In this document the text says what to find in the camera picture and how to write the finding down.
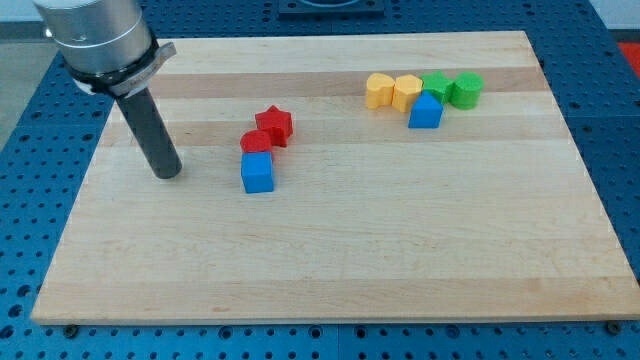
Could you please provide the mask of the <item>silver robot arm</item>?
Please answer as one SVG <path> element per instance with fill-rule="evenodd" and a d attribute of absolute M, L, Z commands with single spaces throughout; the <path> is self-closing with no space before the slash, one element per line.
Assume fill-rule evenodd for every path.
<path fill-rule="evenodd" d="M 66 67 L 87 93 L 128 98 L 176 48 L 159 45 L 136 0 L 34 0 Z"/>

